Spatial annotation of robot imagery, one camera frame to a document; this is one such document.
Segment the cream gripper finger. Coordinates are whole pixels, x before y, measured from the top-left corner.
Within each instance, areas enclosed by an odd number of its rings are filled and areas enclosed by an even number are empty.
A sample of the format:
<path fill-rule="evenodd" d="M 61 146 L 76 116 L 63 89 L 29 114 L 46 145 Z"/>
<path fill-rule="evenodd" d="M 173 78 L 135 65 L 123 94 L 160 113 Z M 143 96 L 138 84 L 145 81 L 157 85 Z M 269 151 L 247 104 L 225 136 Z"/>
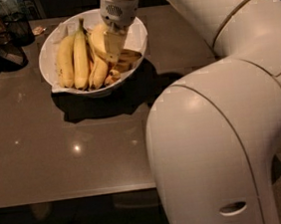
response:
<path fill-rule="evenodd" d="M 125 46 L 128 30 L 117 27 L 114 23 L 105 26 L 104 43 L 106 58 L 111 63 L 116 63 Z"/>

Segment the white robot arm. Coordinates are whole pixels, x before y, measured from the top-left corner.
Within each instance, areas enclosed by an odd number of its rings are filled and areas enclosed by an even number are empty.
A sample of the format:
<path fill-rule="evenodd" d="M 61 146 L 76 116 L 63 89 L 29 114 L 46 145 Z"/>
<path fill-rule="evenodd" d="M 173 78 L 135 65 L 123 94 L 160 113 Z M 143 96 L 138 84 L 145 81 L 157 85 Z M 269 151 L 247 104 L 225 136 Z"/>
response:
<path fill-rule="evenodd" d="M 279 224 L 281 0 L 166 0 L 218 57 L 164 90 L 146 123 L 169 224 Z"/>

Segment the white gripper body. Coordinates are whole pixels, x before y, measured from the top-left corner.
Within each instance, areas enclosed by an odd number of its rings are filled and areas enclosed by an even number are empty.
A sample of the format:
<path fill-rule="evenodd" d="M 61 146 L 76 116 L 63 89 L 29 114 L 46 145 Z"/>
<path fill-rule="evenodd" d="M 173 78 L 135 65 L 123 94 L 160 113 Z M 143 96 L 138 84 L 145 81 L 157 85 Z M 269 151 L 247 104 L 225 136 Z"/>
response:
<path fill-rule="evenodd" d="M 139 0 L 100 0 L 103 21 L 119 28 L 130 26 L 137 15 Z"/>

